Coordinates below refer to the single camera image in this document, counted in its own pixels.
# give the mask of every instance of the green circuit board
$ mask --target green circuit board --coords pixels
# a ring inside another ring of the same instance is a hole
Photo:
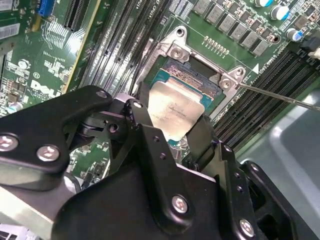
[[[184,26],[187,29],[188,47],[225,71],[237,66],[244,67],[244,82],[247,84],[253,83],[288,45],[286,32],[289,28],[296,28],[307,35],[319,27],[317,21],[320,14],[317,0],[274,0],[268,7],[256,7],[253,0],[90,0],[86,2],[81,27],[72,31],[65,26],[71,0],[53,2],[52,13],[46,17],[37,14],[41,0],[20,1],[18,5],[15,5],[17,1],[6,0],[11,7],[5,10],[1,10],[0,5],[0,36],[1,27],[19,25],[18,33],[13,32],[12,36],[0,38],[0,44],[10,45],[0,56],[1,117],[9,114],[8,108],[13,103],[21,103],[23,108],[27,108],[86,85],[85,81],[95,77],[90,75],[90,71],[96,69],[95,57],[100,49],[104,49],[101,45],[114,39],[117,39],[117,44],[104,51],[109,54],[106,56],[121,56],[122,60],[115,61],[115,64],[110,61],[94,81],[113,96],[128,91],[137,66],[135,52],[142,52],[143,48],[139,47],[143,47],[143,39],[138,34],[127,32],[142,17],[151,21],[156,11],[159,24],[150,28],[152,33],[148,35],[154,44],[177,26]],[[165,3],[170,4],[161,12],[159,8],[164,8]],[[205,4],[207,6],[204,9],[199,7]],[[142,12],[142,7],[147,5],[150,6],[149,12]],[[289,7],[290,14],[286,20],[270,18],[271,10],[277,5]],[[224,15],[219,22],[214,22],[210,17],[216,6]],[[311,6],[314,7],[313,15],[306,13]],[[242,16],[246,13],[249,16],[243,20]],[[127,17],[123,25],[121,16]],[[228,28],[229,21],[244,27],[241,39],[232,36]],[[262,48],[257,49],[257,45],[252,45],[253,39],[263,43]],[[167,60],[165,57],[158,58],[145,78],[147,83],[154,80]],[[232,101],[236,101],[242,93],[239,91]],[[215,97],[206,112],[210,114],[224,97],[223,94]],[[219,119],[219,115],[215,116],[213,123]],[[69,170],[77,177],[84,178],[87,172],[94,171],[97,164],[107,167],[109,148],[106,144],[96,141],[90,147],[74,151]]]

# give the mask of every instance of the screw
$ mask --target screw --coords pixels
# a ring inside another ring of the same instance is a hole
[[[257,167],[257,165],[255,164],[251,164],[251,167],[253,168],[253,170],[255,170],[256,172],[259,172],[259,168]]]
[[[97,91],[96,94],[100,97],[100,98],[103,98],[103,99],[106,99],[108,96],[106,94],[105,91]]]
[[[172,205],[178,213],[185,214],[188,211],[188,204],[186,200],[180,196],[173,196]]]
[[[18,140],[14,136],[2,135],[0,136],[0,152],[8,152],[18,146]]]
[[[224,145],[225,150],[227,150],[228,152],[232,152],[232,149],[228,146],[228,145]]]
[[[250,222],[248,222],[245,219],[241,219],[240,220],[240,227],[245,235],[247,235],[250,238],[253,238],[253,236],[255,235],[255,232],[254,232],[254,228],[251,226]]]
[[[230,82],[229,82],[229,81],[224,81],[224,82],[222,83],[222,87],[223,87],[224,89],[229,88],[229,87],[230,87]]]
[[[175,58],[175,59],[180,58],[180,56],[181,56],[181,49],[179,49],[179,48],[174,48],[174,49],[172,50],[172,52],[171,52],[171,56],[172,56],[173,58]]]
[[[36,155],[44,162],[53,162],[58,159],[60,153],[54,146],[42,146],[36,151]]]
[[[137,108],[142,108],[142,104],[140,102],[134,101],[133,105],[135,105]]]

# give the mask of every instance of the pcie slot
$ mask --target pcie slot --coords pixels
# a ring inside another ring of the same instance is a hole
[[[94,82],[93,84],[96,86],[100,86],[103,88],[103,86],[106,85],[106,78],[102,79],[102,76],[106,74],[108,69],[106,67],[108,66],[109,61],[112,59],[113,51],[115,50],[117,44],[119,41],[121,41],[120,36],[122,36],[125,32],[126,26],[128,26],[128,19],[130,15],[132,14],[132,10],[134,9],[135,5],[137,4],[138,0],[130,1],[130,3],[126,6],[123,16],[120,20],[120,23],[118,24],[115,34],[112,37],[112,40],[110,42],[110,45],[107,47],[104,56],[103,56],[103,64],[99,66],[99,70],[97,71],[96,75],[94,76]]]
[[[121,20],[121,17],[126,9],[129,0],[118,1],[117,5],[112,8],[112,12],[108,21],[105,23],[103,31],[98,40],[98,50],[96,55],[93,55],[90,59],[87,69],[81,79],[80,87],[86,85],[92,85],[95,80],[95,75],[100,69],[102,61],[104,59],[105,52],[110,45],[110,42],[116,32],[117,26]]]
[[[80,29],[90,0],[71,0],[65,15],[63,26],[76,32]]]

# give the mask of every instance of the metal bracket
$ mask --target metal bracket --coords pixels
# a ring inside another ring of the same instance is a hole
[[[146,64],[144,65],[142,71],[140,72],[136,84],[142,82],[152,66],[155,64],[159,56],[167,57],[167,53],[171,49],[174,43],[180,43],[179,46],[185,46],[187,42],[187,29],[185,26],[177,26],[172,32],[170,32],[162,41],[160,41],[156,46],[150,57],[148,58]]]
[[[238,66],[228,74],[223,74],[221,80],[219,81],[219,86],[223,90],[225,98],[222,102],[214,109],[214,111],[210,114],[210,117],[214,119],[227,105],[228,103],[235,97],[238,92],[238,83],[241,83],[245,78],[246,69],[243,66]]]

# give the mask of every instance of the ram slot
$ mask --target ram slot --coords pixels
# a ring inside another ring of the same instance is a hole
[[[110,42],[113,39],[113,36],[116,32],[117,26],[123,16],[126,6],[129,0],[122,0],[117,3],[117,5],[113,8],[108,21],[106,21],[103,31],[99,37],[97,46],[98,50],[95,55],[89,60],[89,63],[86,67],[86,70],[81,79],[80,87],[92,85],[95,80],[95,76],[97,72],[100,70],[101,65],[103,64],[105,52],[110,45]]]
[[[287,62],[294,57],[290,52],[282,52],[282,54],[267,68],[267,70],[252,84],[256,88],[265,87],[274,77],[280,73]],[[252,100],[257,97],[257,93],[253,91],[246,91],[241,98],[226,112],[226,114],[220,119],[220,121],[214,126],[214,130],[217,135],[221,135],[222,132],[229,128],[229,124],[235,121],[243,109],[250,104]]]
[[[117,45],[122,43],[122,36],[125,34],[125,32],[128,30],[127,26],[130,25],[130,22],[128,22],[130,16],[132,15],[132,12],[135,8],[135,5],[137,4],[138,0],[132,0],[129,2],[129,4],[126,6],[124,10],[124,14],[120,20],[119,25],[117,26],[115,30],[115,34],[110,42],[110,45],[106,49],[102,63],[99,66],[99,70],[97,71],[96,75],[94,76],[94,82],[93,85],[102,87],[106,84],[106,78],[108,77],[108,73],[110,72],[113,61],[115,59],[115,49]]]
[[[136,47],[134,48],[134,52],[132,53],[132,57],[130,59],[129,64],[127,65],[127,67],[125,69],[124,76],[126,76],[126,77],[122,77],[121,80],[117,83],[117,85],[113,91],[114,95],[117,94],[118,92],[123,92],[123,90],[125,89],[126,85],[128,84],[128,82],[130,80],[135,81],[135,79],[133,78],[133,74],[136,71],[139,71],[139,69],[140,69],[137,66],[140,65],[139,63],[142,60],[141,59],[142,53],[143,53],[144,48],[147,44],[147,41],[149,40],[154,29],[158,26],[157,24],[159,24],[160,21],[162,20],[162,18],[164,17],[164,14],[167,12],[167,10],[171,6],[172,2],[173,2],[173,0],[160,1],[158,8],[156,9],[156,12],[152,15],[152,17],[147,19],[147,21],[144,25],[145,27],[142,28],[142,31],[141,31],[142,36],[141,36],[140,40],[136,40],[134,43],[134,46],[136,46]]]
[[[102,88],[109,90],[116,75],[119,72],[119,69],[121,68],[122,64],[124,63],[126,59],[126,54],[124,54],[124,48],[126,45],[134,41],[135,37],[137,35],[134,35],[133,33],[135,32],[135,26],[140,25],[139,18],[141,16],[142,12],[145,12],[145,4],[147,0],[137,0],[137,5],[135,8],[135,11],[132,11],[131,17],[129,18],[127,25],[125,27],[126,31],[124,32],[124,38],[121,41],[122,44],[120,45],[119,49],[117,50],[117,54],[114,60],[114,64],[112,66],[112,69],[109,71],[109,74],[107,78],[105,79],[105,84],[102,86]]]

